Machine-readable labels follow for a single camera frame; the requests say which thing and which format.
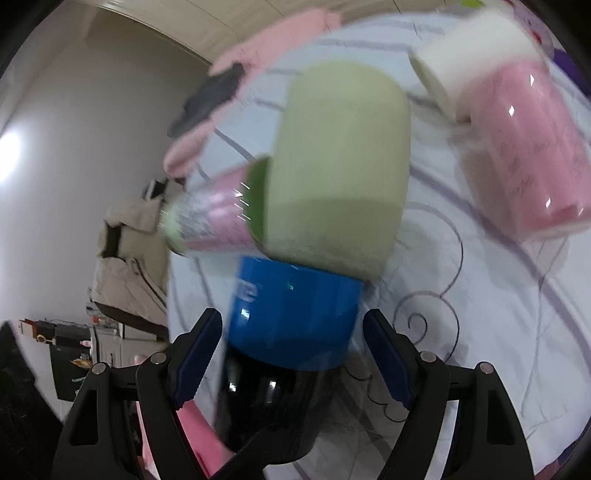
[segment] patterned bedsheet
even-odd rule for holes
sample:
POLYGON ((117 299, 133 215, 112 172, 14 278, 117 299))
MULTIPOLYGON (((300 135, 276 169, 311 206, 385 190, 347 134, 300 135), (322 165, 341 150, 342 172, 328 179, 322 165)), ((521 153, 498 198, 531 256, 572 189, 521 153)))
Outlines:
MULTIPOLYGON (((518 244, 497 225, 506 219, 500 185, 478 135, 448 123, 427 96, 407 51, 458 20, 441 14, 383 15, 349 25, 285 55, 236 102, 206 146, 188 188, 271 153, 294 76, 308 66, 351 59, 375 66, 407 91, 413 138, 407 208, 381 279, 367 285, 360 315, 379 307, 419 350, 473 368, 495 365, 518 412, 534 469, 554 462, 591 415, 591 232, 518 244)), ((554 66, 551 72, 584 137, 591 106, 554 66)), ((237 254, 173 255, 169 284, 172 337, 204 308, 228 318, 237 254)), ((213 419, 220 345, 196 401, 213 419)), ((428 479, 440 478, 453 433, 449 404, 428 479)), ((376 478, 404 424, 356 329, 330 416, 313 451, 269 467, 275 479, 376 478)))

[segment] screw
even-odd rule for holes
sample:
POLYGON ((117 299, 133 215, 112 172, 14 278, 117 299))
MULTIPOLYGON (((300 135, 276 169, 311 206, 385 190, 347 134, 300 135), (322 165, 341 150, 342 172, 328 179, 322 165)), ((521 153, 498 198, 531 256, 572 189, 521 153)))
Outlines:
POLYGON ((479 365, 479 368, 481 372, 486 373, 487 375, 490 375, 495 371, 495 367, 493 367, 489 362, 482 362, 479 365))
POLYGON ((152 355, 150 357, 150 361, 154 364, 154 365, 159 365, 159 364, 163 364, 166 359, 168 357, 166 356, 166 353, 164 352, 156 352, 154 355, 152 355))
POLYGON ((107 366, 106 366, 106 365, 105 365, 103 362, 101 362, 101 363, 99 363, 99 364, 96 364, 96 365, 94 365, 94 366, 92 367, 92 372, 93 372, 95 375, 100 375, 100 374, 101 374, 102 372, 104 372, 105 370, 107 370, 107 366))
POLYGON ((435 355, 433 352, 425 350, 421 352, 421 360, 423 362, 427 362, 428 364, 432 364, 435 360, 437 360, 437 355, 435 355))

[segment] light green cup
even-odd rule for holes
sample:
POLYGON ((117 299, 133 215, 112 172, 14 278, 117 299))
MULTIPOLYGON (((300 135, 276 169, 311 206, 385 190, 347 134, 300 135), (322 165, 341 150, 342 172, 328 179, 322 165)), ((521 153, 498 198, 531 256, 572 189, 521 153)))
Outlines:
POLYGON ((380 70, 310 68, 291 87, 265 195, 271 258, 372 280, 406 200, 410 106, 380 70))

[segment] plastic bottle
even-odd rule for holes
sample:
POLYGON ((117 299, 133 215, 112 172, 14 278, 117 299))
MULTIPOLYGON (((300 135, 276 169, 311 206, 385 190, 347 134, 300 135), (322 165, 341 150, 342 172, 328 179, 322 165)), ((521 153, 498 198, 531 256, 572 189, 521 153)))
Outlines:
POLYGON ((256 250, 262 238, 266 169, 267 159, 262 158, 182 194, 160 217, 170 248, 179 254, 256 250))
POLYGON ((285 463, 310 451, 343 364, 362 282, 245 257, 234 299, 216 431, 233 451, 287 426, 285 463))

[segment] pink blanket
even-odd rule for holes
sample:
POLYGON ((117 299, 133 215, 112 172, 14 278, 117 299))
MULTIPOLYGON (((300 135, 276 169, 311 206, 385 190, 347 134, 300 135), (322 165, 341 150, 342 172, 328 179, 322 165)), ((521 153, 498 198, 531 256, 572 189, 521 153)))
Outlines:
MULTIPOLYGON (((142 429, 142 442, 144 444, 142 447, 144 468, 156 478, 160 478, 146 437, 139 403, 137 407, 139 425, 142 429)), ((190 400, 186 402, 183 408, 178 411, 177 415, 183 426, 187 440, 193 449, 193 453, 199 461, 199 465, 201 465, 207 477, 211 477, 232 457, 233 453, 217 438, 217 435, 203 418, 194 401, 190 400)))
MULTIPOLYGON (((250 40, 223 53, 209 69, 215 75, 240 62, 245 75, 236 97, 269 65, 287 50, 302 46, 312 38, 340 27, 340 15, 324 8, 312 8, 280 20, 250 40)), ((185 133, 170 147, 164 157, 164 169, 173 178, 187 177, 199 161, 208 136, 213 133, 232 102, 226 102, 213 111, 210 118, 185 133)))

